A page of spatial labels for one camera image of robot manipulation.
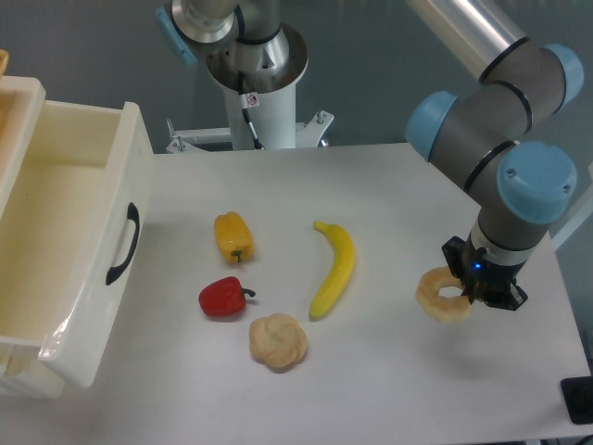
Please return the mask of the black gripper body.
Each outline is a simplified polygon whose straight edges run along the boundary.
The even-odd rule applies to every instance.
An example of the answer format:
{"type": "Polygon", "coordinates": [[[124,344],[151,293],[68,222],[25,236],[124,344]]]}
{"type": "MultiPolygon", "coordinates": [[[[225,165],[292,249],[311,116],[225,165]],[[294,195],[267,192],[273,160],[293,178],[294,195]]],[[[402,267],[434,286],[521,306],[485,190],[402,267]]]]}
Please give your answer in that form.
{"type": "MultiPolygon", "coordinates": [[[[469,271],[483,273],[484,294],[481,302],[486,306],[501,310],[518,310],[527,302],[528,295],[517,285],[516,280],[516,275],[523,268],[522,263],[512,266],[496,264],[486,258],[486,249],[475,248],[470,238],[463,241],[453,236],[444,245],[463,247],[464,274],[469,271]]],[[[464,275],[460,280],[463,285],[462,295],[464,295],[464,275]]]]}

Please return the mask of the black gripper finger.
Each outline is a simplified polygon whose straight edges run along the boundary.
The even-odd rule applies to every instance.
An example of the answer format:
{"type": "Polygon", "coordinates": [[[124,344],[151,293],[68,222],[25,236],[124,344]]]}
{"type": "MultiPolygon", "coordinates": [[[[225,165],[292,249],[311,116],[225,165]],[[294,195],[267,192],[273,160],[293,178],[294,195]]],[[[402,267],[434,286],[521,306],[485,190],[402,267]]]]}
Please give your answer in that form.
{"type": "Polygon", "coordinates": [[[473,304],[483,300],[484,276],[480,271],[469,271],[464,275],[464,295],[473,304]]]}
{"type": "Polygon", "coordinates": [[[461,279],[464,275],[464,265],[462,259],[463,247],[454,245],[444,245],[443,254],[447,261],[451,274],[461,279]]]}

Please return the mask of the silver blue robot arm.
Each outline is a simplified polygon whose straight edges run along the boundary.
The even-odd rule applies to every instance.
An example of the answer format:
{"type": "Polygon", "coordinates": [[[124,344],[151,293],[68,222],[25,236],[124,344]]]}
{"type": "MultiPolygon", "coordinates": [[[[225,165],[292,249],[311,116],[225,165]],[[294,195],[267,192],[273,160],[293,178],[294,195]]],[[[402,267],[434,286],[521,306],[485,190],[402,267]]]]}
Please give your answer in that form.
{"type": "MultiPolygon", "coordinates": [[[[429,95],[406,126],[409,144],[480,206],[470,234],[443,246],[446,265],[423,275],[416,299],[442,322],[464,319],[475,301],[514,311],[527,299],[517,274],[565,212],[577,179],[563,150],[522,136],[578,95],[582,64],[565,46],[534,45],[490,1],[414,1],[411,8],[481,85],[464,100],[429,95]]],[[[183,62],[206,59],[229,122],[224,131],[172,132],[174,147],[216,138],[236,150],[321,143],[328,114],[295,118],[308,53],[281,22],[277,2],[172,1],[157,18],[183,62]]]]}

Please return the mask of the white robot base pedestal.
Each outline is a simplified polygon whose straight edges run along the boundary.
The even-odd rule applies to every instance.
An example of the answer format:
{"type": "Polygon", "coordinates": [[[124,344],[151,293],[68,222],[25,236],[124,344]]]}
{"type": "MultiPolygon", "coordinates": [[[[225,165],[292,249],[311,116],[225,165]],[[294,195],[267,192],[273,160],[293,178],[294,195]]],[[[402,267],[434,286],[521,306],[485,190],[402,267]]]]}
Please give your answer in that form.
{"type": "Polygon", "coordinates": [[[175,130],[168,121],[169,153],[193,153],[207,145],[234,150],[326,146],[334,114],[320,109],[298,122],[297,83],[305,74],[308,51],[302,36],[287,24],[261,44],[237,40],[205,57],[208,72],[221,88],[228,124],[222,128],[175,130]]]}

